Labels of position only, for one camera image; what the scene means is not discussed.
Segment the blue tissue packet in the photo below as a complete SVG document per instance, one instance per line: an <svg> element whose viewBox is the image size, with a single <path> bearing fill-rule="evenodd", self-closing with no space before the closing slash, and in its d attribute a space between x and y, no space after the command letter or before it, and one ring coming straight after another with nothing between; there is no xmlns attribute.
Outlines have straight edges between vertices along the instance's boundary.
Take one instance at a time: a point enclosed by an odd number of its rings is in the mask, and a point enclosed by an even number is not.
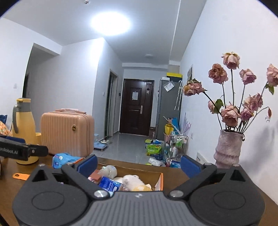
<svg viewBox="0 0 278 226"><path fill-rule="evenodd" d="M107 177L101 178L99 186L110 193L114 193L122 189L122 183L119 183Z"/></svg>

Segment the yellow thermos jug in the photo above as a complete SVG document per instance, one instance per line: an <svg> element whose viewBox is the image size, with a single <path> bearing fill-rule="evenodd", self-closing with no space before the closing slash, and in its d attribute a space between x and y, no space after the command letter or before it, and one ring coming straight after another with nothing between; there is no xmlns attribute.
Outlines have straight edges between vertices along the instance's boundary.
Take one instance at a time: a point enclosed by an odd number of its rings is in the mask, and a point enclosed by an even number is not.
<svg viewBox="0 0 278 226"><path fill-rule="evenodd" d="M35 129L31 99L17 99L17 104L13 107L12 113L12 136L24 139L27 144L37 144Z"/></svg>

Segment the pink rectangular sponge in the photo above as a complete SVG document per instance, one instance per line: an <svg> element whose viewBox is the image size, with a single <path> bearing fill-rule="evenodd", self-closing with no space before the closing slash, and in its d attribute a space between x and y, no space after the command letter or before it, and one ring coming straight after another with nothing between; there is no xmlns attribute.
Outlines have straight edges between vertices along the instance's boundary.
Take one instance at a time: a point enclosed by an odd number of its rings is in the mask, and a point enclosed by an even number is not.
<svg viewBox="0 0 278 226"><path fill-rule="evenodd" d="M88 177L88 180L98 184L101 181L101 178L102 176L99 174L99 170L94 170Z"/></svg>

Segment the blue wet wipes pack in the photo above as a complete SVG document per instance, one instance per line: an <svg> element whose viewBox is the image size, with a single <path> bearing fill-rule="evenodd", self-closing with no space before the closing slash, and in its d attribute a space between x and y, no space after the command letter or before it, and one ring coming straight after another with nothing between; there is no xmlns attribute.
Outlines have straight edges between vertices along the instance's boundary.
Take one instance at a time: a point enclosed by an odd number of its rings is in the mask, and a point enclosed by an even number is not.
<svg viewBox="0 0 278 226"><path fill-rule="evenodd" d="M60 169L63 165L66 165L68 163L76 163L82 159L83 157L72 156L65 152L55 154L52 158L52 167L54 169Z"/></svg>

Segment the white mesh bath sponge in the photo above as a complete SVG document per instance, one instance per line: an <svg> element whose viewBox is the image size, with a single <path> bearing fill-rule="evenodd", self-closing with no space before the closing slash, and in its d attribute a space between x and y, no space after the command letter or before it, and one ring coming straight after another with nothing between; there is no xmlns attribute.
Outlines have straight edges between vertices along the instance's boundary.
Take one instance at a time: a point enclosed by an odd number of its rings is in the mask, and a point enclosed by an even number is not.
<svg viewBox="0 0 278 226"><path fill-rule="evenodd" d="M117 177L117 169L115 166L113 165L107 165L107 166L103 166L98 174L101 177L107 177L109 179L114 179L115 177Z"/></svg>

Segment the red cardboard pumpkin box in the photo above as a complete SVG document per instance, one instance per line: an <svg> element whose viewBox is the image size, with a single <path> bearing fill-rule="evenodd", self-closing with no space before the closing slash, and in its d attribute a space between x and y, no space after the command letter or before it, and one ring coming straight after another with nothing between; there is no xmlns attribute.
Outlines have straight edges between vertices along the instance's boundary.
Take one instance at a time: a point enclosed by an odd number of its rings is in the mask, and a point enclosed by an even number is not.
<svg viewBox="0 0 278 226"><path fill-rule="evenodd" d="M104 163L98 163L97 169L100 170L103 166L107 166ZM164 178L163 173L152 172L140 169L132 169L129 167L122 167L114 165L117 169L117 177L124 177L125 175L137 175L145 185L151 185L153 191L163 191Z"/></svg>

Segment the pink textured vase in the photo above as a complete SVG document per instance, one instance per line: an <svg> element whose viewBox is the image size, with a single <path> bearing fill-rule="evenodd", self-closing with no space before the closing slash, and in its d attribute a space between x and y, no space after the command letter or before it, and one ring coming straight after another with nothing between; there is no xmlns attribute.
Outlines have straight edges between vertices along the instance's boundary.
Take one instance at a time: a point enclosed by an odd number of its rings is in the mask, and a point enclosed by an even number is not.
<svg viewBox="0 0 278 226"><path fill-rule="evenodd" d="M239 163L241 146L245 136L242 133L220 130L218 143L213 155L215 165L220 169L228 169Z"/></svg>

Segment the peach hard-shell suitcase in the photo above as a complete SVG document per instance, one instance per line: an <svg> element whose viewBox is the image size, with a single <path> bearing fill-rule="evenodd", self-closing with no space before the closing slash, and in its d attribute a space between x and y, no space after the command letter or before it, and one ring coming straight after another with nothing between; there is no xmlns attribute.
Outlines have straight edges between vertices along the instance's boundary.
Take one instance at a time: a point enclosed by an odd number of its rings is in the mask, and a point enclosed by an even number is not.
<svg viewBox="0 0 278 226"><path fill-rule="evenodd" d="M94 149L94 118L74 109L58 109L41 116L42 145L50 154L66 152L87 157Z"/></svg>

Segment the white round sponge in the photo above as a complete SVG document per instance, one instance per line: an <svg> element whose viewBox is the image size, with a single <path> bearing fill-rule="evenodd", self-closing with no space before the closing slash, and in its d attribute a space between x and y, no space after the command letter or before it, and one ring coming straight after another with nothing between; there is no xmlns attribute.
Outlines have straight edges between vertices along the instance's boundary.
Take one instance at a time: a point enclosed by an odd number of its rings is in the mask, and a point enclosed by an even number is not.
<svg viewBox="0 0 278 226"><path fill-rule="evenodd" d="M115 177L113 180L122 184L123 177Z"/></svg>

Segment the green snack bag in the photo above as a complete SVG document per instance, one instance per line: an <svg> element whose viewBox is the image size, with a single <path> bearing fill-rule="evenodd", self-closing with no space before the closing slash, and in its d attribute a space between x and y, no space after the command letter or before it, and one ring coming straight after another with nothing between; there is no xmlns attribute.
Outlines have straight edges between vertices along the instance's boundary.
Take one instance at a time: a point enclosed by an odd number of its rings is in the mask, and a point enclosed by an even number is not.
<svg viewBox="0 0 278 226"><path fill-rule="evenodd" d="M148 144L146 146L146 154L148 156L158 155L161 153L161 146L156 144Z"/></svg>

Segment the yellow dustpan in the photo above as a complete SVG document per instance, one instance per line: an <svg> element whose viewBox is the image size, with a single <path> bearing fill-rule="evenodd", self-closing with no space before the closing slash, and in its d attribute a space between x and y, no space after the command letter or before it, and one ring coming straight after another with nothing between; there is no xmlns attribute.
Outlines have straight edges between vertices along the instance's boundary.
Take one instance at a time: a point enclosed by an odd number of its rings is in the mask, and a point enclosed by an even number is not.
<svg viewBox="0 0 278 226"><path fill-rule="evenodd" d="M174 127L170 124L170 123L167 123L165 126L164 126L164 133L165 135L171 135L171 133L174 131Z"/></svg>

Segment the white yellow plush cat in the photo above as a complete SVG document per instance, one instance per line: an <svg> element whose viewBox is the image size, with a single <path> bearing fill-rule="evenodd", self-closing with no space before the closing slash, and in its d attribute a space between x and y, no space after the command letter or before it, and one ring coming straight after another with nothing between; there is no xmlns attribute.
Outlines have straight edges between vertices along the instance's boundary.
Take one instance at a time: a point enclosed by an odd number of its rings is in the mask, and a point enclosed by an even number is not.
<svg viewBox="0 0 278 226"><path fill-rule="evenodd" d="M142 180L137 175L125 175L122 178L122 184L129 191L136 192L151 192L151 185L145 185Z"/></svg>

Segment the dried pink roses bouquet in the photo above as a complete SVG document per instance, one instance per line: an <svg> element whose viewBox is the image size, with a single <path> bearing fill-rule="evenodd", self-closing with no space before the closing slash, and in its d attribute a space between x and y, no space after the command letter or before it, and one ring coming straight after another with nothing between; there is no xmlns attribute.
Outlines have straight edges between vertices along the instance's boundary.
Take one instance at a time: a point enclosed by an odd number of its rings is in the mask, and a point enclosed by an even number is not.
<svg viewBox="0 0 278 226"><path fill-rule="evenodd" d="M182 91L185 96L204 94L208 98L210 113L217 115L220 128L225 132L244 134L262 111L267 110L265 120L271 120L271 108L263 107L263 93L268 90L274 95L277 87L277 68L270 64L266 70L263 90L246 96L246 86L255 83L257 76L251 69L240 69L239 66L240 56L234 52L222 54L222 64L212 65L208 71L208 78L222 88L222 95L216 100L209 97L208 90L195 78L190 78Z"/></svg>

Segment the grey refrigerator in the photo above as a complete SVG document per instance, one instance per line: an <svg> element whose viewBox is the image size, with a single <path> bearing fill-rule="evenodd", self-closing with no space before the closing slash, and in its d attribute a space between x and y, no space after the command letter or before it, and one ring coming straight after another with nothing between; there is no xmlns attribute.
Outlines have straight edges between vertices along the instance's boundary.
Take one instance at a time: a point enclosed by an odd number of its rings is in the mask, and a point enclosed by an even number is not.
<svg viewBox="0 0 278 226"><path fill-rule="evenodd" d="M179 86L179 82L167 80L160 80L159 82L155 132L155 139L157 140L164 140L164 126L168 122L164 116L166 118L176 118L179 122L179 102L176 104Z"/></svg>

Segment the dark brown entrance door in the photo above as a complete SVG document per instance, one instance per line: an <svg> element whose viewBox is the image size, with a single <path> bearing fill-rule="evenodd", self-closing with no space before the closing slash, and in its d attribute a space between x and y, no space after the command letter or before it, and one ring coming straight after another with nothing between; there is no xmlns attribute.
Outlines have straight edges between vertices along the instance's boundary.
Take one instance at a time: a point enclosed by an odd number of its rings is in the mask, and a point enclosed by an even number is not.
<svg viewBox="0 0 278 226"><path fill-rule="evenodd" d="M153 80L124 79L120 133L149 134L154 94Z"/></svg>

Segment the yellow box on fridge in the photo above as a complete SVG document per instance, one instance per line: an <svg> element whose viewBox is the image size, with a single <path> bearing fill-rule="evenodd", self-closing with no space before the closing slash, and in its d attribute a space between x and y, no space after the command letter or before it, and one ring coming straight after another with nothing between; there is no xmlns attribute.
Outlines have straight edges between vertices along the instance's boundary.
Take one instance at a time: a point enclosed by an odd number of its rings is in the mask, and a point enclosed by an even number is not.
<svg viewBox="0 0 278 226"><path fill-rule="evenodd" d="M180 80L182 80L182 74L179 73L168 72L166 73L166 77L173 82L179 82Z"/></svg>

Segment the framed wall panel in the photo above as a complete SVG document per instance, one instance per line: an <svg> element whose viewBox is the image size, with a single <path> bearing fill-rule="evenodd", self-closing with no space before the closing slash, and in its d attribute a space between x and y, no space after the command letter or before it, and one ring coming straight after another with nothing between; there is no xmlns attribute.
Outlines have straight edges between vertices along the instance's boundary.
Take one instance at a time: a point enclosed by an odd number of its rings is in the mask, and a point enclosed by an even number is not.
<svg viewBox="0 0 278 226"><path fill-rule="evenodd" d="M191 81L193 79L193 71L194 71L194 65L192 64L187 72L187 81Z"/></svg>

